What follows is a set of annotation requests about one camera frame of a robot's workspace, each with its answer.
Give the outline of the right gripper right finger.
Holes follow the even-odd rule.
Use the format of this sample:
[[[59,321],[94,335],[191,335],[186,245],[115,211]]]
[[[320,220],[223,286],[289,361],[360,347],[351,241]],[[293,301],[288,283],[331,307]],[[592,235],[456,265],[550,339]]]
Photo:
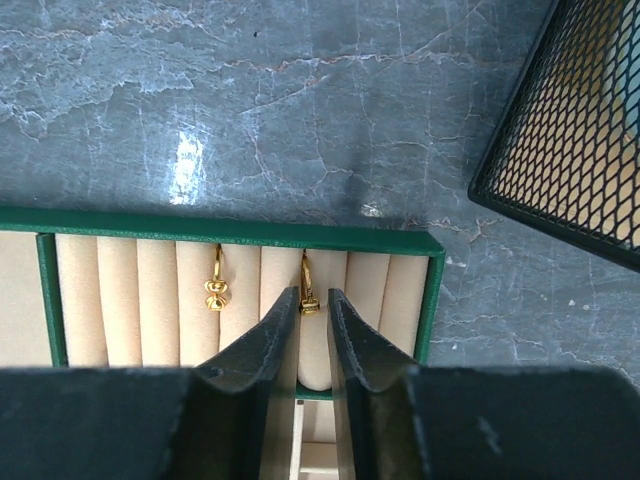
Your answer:
[[[430,368],[328,297],[343,479],[635,479],[639,394],[602,367]]]

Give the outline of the green jewelry tray insert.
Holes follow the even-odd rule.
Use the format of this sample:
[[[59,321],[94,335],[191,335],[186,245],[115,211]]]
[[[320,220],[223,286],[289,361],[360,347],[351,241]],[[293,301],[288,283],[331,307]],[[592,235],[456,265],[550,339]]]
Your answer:
[[[425,232],[5,207],[35,239],[49,368],[185,368],[299,292],[292,456],[338,476],[329,293],[423,366],[444,263]]]

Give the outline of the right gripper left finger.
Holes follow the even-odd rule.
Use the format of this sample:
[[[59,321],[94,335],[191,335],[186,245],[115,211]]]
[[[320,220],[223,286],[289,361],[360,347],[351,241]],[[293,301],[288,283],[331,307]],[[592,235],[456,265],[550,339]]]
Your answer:
[[[3,370],[2,477],[287,478],[298,300],[196,367]]]

